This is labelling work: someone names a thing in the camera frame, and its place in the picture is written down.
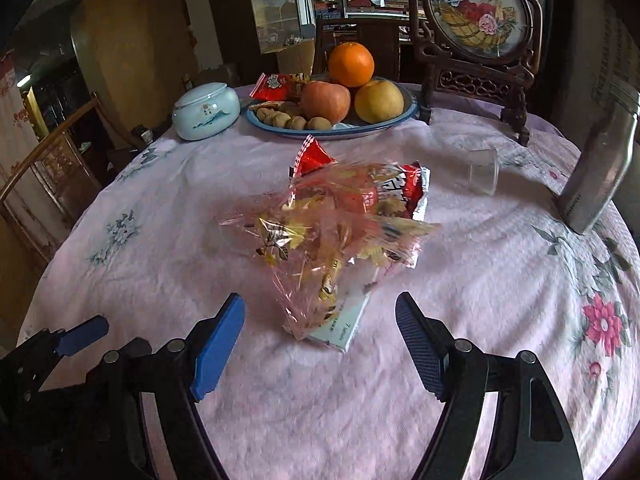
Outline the small white box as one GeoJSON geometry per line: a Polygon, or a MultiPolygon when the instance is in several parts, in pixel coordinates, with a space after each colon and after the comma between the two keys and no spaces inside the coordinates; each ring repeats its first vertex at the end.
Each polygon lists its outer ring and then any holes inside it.
{"type": "Polygon", "coordinates": [[[364,309],[378,284],[380,268],[366,264],[349,266],[337,289],[337,314],[313,330],[307,340],[346,353],[352,343],[364,309]]]}

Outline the clear candy wrapper bag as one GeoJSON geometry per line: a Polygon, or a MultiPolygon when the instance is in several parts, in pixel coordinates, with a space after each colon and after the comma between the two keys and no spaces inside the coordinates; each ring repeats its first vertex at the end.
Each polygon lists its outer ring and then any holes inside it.
{"type": "Polygon", "coordinates": [[[249,197],[218,220],[227,247],[253,257],[271,275],[284,328],[306,338],[337,314],[338,284],[349,266],[380,268],[378,280],[418,263],[433,223],[352,214],[327,197],[292,205],[283,192],[249,197]]]}

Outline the red snack wrapper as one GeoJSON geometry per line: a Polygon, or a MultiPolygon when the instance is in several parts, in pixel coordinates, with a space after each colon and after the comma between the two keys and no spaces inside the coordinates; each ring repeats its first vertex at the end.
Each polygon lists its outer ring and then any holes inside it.
{"type": "Polygon", "coordinates": [[[292,205],[320,196],[352,214],[423,221],[431,170],[417,162],[339,162],[314,136],[307,136],[290,168],[290,179],[292,205]]]}

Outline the clear plastic cup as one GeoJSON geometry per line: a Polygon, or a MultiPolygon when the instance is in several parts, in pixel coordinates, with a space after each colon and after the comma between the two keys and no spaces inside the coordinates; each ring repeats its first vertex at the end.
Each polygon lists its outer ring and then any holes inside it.
{"type": "Polygon", "coordinates": [[[468,166],[469,189],[476,194],[493,196],[497,189],[500,169],[497,151],[493,148],[470,151],[468,166]]]}

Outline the light blue ceramic jar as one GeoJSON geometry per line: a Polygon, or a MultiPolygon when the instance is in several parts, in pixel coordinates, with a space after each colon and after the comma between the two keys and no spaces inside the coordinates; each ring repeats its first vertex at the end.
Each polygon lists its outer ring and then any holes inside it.
{"type": "Polygon", "coordinates": [[[179,138],[199,141],[216,136],[240,116],[240,99],[228,84],[211,82],[186,92],[172,109],[172,124],[179,138]]]}

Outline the walnut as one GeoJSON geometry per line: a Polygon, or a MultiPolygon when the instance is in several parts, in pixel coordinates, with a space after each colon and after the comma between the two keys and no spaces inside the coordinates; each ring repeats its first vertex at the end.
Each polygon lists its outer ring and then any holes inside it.
{"type": "Polygon", "coordinates": [[[260,122],[264,124],[269,124],[274,111],[269,107],[259,107],[255,110],[255,115],[260,122]]]}
{"type": "Polygon", "coordinates": [[[286,128],[286,123],[288,122],[288,120],[292,118],[289,114],[286,114],[285,112],[278,112],[278,116],[276,118],[273,119],[273,127],[276,128],[286,128]]]}
{"type": "Polygon", "coordinates": [[[271,108],[267,108],[265,110],[264,118],[262,118],[262,122],[265,125],[271,126],[273,123],[273,119],[278,116],[278,112],[276,110],[272,110],[271,108]]]}
{"type": "Polygon", "coordinates": [[[313,117],[306,123],[308,130],[326,131],[332,129],[332,122],[324,117],[313,117]]]}
{"type": "Polygon", "coordinates": [[[286,123],[286,128],[291,130],[304,130],[306,128],[306,119],[303,116],[294,116],[286,123]]]}

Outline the blue rimmed fruit plate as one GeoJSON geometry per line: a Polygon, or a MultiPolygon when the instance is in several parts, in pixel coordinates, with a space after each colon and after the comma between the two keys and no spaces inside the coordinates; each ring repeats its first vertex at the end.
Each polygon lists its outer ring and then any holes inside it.
{"type": "Polygon", "coordinates": [[[327,79],[274,74],[254,85],[245,116],[277,136],[300,138],[310,132],[338,139],[367,136],[417,112],[416,98],[388,79],[374,77],[349,89],[327,79]]]}

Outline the stainless steel bottle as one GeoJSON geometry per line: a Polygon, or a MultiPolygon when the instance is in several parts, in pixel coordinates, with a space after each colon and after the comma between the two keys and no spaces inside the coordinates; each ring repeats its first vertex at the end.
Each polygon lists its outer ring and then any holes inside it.
{"type": "Polygon", "coordinates": [[[556,200],[561,219],[577,234],[594,226],[625,177],[639,122],[639,92],[614,78],[605,110],[556,200]]]}

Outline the red snack packet on plate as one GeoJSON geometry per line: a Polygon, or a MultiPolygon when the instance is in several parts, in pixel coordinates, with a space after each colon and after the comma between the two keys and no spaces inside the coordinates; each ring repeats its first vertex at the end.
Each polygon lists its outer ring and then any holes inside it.
{"type": "Polygon", "coordinates": [[[303,74],[261,74],[250,97],[257,101],[297,101],[307,82],[303,74]]]}

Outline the red apple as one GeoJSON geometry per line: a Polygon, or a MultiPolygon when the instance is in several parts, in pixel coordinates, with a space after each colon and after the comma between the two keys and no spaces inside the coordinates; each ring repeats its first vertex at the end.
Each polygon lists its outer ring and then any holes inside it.
{"type": "Polygon", "coordinates": [[[324,117],[332,125],[341,122],[349,113],[352,97],[341,84],[314,80],[308,82],[300,94],[300,108],[307,119],[324,117]]]}

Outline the yellow pear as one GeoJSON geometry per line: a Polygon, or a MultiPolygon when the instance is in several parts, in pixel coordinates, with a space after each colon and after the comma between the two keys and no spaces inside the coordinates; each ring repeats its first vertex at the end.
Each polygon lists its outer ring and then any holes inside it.
{"type": "Polygon", "coordinates": [[[402,114],[404,96],[389,80],[371,80],[357,91],[354,109],[356,115],[368,124],[386,122],[402,114]]]}

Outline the orange fruit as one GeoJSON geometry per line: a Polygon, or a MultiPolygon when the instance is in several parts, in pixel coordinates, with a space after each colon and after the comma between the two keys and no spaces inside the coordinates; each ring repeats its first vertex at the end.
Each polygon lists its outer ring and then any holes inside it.
{"type": "Polygon", "coordinates": [[[362,87],[371,80],[373,73],[374,58],[358,42],[339,44],[329,57],[330,78],[347,88],[362,87]]]}

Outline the dark wooden dining table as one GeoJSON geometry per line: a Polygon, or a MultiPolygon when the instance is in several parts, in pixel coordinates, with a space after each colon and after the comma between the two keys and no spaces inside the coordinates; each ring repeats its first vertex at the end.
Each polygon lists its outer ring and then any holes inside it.
{"type": "Polygon", "coordinates": [[[414,57],[409,21],[405,18],[319,18],[312,73],[325,73],[331,52],[345,42],[358,42],[370,51],[375,76],[406,84],[417,84],[424,76],[424,69],[414,57]]]}

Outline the glass display cabinet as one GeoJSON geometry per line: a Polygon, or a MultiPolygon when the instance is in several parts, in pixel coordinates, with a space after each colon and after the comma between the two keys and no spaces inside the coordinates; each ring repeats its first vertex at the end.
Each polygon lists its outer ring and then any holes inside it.
{"type": "Polygon", "coordinates": [[[297,0],[250,0],[260,52],[283,48],[300,38],[297,0]]]}

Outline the carved wooden embroidery screen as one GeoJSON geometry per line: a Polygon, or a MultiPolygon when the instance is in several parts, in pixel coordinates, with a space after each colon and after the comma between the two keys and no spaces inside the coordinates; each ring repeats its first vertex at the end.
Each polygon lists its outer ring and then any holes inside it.
{"type": "Polygon", "coordinates": [[[538,0],[408,0],[416,62],[425,66],[420,119],[431,121],[436,92],[500,107],[515,140],[529,142],[526,91],[539,70],[538,0]]]}

